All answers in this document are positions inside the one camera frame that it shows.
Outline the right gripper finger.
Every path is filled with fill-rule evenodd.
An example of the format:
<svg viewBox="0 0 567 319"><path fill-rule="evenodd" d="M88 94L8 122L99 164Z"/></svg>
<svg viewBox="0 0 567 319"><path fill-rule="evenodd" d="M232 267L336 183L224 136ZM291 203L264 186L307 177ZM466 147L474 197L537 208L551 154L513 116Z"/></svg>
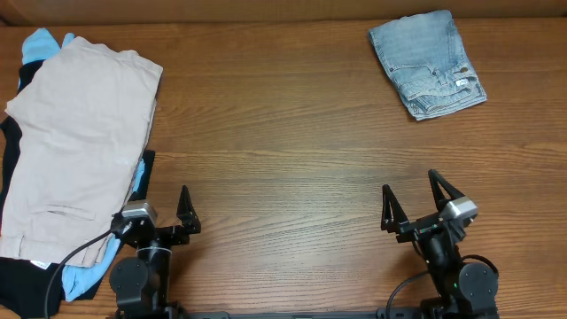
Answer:
<svg viewBox="0 0 567 319"><path fill-rule="evenodd" d="M401 228L408 224L408 218L388 184L382 186L382 195L381 230L400 233Z"/></svg>
<svg viewBox="0 0 567 319"><path fill-rule="evenodd" d="M438 211L442 211L449 201L464 197L464 194L449 183L437 170L430 169L428 177Z"/></svg>

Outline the beige khaki shorts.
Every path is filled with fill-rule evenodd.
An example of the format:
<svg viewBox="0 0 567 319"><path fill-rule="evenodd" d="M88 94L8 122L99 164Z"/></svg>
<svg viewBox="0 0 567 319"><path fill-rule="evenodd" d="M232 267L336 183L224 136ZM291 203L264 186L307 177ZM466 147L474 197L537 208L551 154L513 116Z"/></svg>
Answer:
<svg viewBox="0 0 567 319"><path fill-rule="evenodd" d="M105 254L151 129L163 69L78 37L7 107L22 133L4 202L5 258L90 267Z"/></svg>

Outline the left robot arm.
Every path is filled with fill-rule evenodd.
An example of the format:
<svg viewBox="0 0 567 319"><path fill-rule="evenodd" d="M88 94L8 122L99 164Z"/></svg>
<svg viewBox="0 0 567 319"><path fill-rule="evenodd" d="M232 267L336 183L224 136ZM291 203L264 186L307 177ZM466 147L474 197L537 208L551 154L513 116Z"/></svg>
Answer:
<svg viewBox="0 0 567 319"><path fill-rule="evenodd" d="M157 213L147 200L128 203L113 216L112 233L136 249L113 267L110 286L116 294L117 318L188 318L179 303L168 300L172 248L187 245L201 232L201 223L183 186L174 226L158 227Z"/></svg>

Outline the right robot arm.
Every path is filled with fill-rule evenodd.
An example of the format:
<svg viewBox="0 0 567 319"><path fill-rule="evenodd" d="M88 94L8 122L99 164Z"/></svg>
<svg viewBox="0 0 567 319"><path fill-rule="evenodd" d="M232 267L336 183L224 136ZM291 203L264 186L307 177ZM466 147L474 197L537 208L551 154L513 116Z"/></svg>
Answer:
<svg viewBox="0 0 567 319"><path fill-rule="evenodd" d="M478 216L472 199L457 190L438 171L428 171L436 212L410 221L387 184L382 186L381 229L409 242L425 261L426 270L400 283L379 318L497 318L496 305L500 273L486 257L462 256L458 244L465 229ZM395 307L393 300L408 284L429 276L438 296L422 300L418 307Z"/></svg>

